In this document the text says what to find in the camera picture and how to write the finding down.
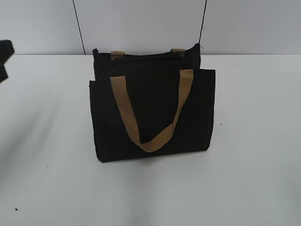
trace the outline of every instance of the beige handle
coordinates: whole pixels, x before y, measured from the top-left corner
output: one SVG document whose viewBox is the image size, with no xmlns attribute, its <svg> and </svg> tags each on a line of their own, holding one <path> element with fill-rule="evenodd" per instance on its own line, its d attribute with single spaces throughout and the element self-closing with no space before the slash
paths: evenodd
<svg viewBox="0 0 301 226">
<path fill-rule="evenodd" d="M 168 141 L 170 141 L 171 137 L 174 134 L 174 129 L 178 122 L 182 107 L 185 104 L 190 93 L 192 81 L 192 69 L 180 70 L 179 101 L 178 108 L 174 116 L 174 121 L 164 130 L 162 130 L 158 135 L 156 135 L 150 142 L 141 144 L 137 121 L 127 94 L 126 78 L 125 76 L 111 77 L 112 90 L 119 108 L 121 118 L 126 127 L 128 136 L 136 145 L 141 147 L 146 152 L 154 152 L 160 149 Z"/>
<path fill-rule="evenodd" d="M 180 53 L 181 59 L 184 59 L 185 57 L 185 49 L 184 48 L 172 48 L 171 52 L 172 53 Z"/>
<path fill-rule="evenodd" d="M 123 51 L 111 51 L 111 60 L 115 60 L 116 58 L 123 59 L 124 52 Z"/>
</svg>

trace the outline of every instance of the white surface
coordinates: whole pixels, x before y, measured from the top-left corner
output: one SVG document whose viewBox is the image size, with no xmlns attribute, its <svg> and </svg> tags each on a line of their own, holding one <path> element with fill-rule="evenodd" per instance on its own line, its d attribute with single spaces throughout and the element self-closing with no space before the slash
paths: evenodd
<svg viewBox="0 0 301 226">
<path fill-rule="evenodd" d="M 72 0 L 1 0 L 0 40 L 16 54 L 83 54 Z"/>
<path fill-rule="evenodd" d="M 217 78 L 209 150 L 100 163 L 92 57 L 14 56 L 0 84 L 0 224 L 301 225 L 300 61 L 203 56 Z"/>
<path fill-rule="evenodd" d="M 87 54 L 94 48 L 132 54 L 191 48 L 204 0 L 75 0 Z"/>
<path fill-rule="evenodd" d="M 208 0 L 203 54 L 300 54 L 300 0 Z"/>
</svg>

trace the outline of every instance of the tote bag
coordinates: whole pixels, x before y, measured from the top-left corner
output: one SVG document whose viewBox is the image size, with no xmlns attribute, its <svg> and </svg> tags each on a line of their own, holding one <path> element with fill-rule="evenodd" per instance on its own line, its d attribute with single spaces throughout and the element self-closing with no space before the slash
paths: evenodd
<svg viewBox="0 0 301 226">
<path fill-rule="evenodd" d="M 199 56 L 153 56 L 113 59 L 99 66 L 102 73 L 96 70 L 98 79 L 90 81 L 95 149 L 102 162 L 210 146 L 215 70 L 186 69 Z"/>
</svg>

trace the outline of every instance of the black object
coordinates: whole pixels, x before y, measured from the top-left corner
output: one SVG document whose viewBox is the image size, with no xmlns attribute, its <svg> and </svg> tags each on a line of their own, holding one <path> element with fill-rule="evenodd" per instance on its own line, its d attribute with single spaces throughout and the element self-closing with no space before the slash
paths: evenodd
<svg viewBox="0 0 301 226">
<path fill-rule="evenodd" d="M 4 64 L 15 52 L 10 40 L 0 40 L 0 83 L 8 78 Z"/>
<path fill-rule="evenodd" d="M 197 43 L 194 47 L 184 50 L 184 56 L 181 56 L 181 51 L 171 50 L 167 53 L 161 54 L 153 54 L 153 55 L 144 55 L 144 56 L 136 56 L 136 55 L 128 55 L 124 54 L 122 58 L 117 58 L 112 60 L 111 53 L 98 53 L 98 50 L 95 48 L 93 50 L 94 57 L 94 73 L 95 80 L 101 80 L 102 78 L 108 78 L 108 73 L 112 68 L 114 68 L 118 64 L 127 64 L 129 62 L 153 62 L 156 64 L 157 61 L 166 61 L 166 60 L 180 60 L 181 69 L 190 69 L 190 68 L 199 68 L 201 64 L 200 58 L 200 44 Z"/>
<path fill-rule="evenodd" d="M 174 53 L 163 54 L 163 57 L 129 57 L 135 60 L 127 57 L 111 60 L 110 54 L 96 54 L 94 51 L 96 81 L 90 81 L 90 104 L 96 155 L 100 161 L 208 149 L 214 119 L 215 70 L 199 69 L 200 56 L 195 54 L 199 53 L 199 48 L 196 46 L 188 53 L 186 50 L 184 57 L 174 56 Z M 99 60 L 103 56 L 108 64 Z M 181 73 L 186 71 L 193 74 L 193 81 L 173 135 L 158 150 L 147 152 L 128 134 L 127 122 L 120 111 L 123 110 L 120 103 L 124 101 L 116 99 L 112 81 L 125 78 L 125 96 L 130 100 L 139 129 L 138 143 L 144 145 L 174 122 L 180 103 Z"/>
</svg>

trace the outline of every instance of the gray wall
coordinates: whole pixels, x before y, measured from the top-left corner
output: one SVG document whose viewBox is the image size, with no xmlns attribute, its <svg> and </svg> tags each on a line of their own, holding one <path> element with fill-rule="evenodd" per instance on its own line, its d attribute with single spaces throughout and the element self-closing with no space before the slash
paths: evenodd
<svg viewBox="0 0 301 226">
<path fill-rule="evenodd" d="M 87 54 L 155 53 L 198 41 L 205 0 L 75 0 Z M 208 0 L 202 54 L 301 54 L 300 0 Z M 83 54 L 72 0 L 2 0 L 16 54 Z"/>
</svg>

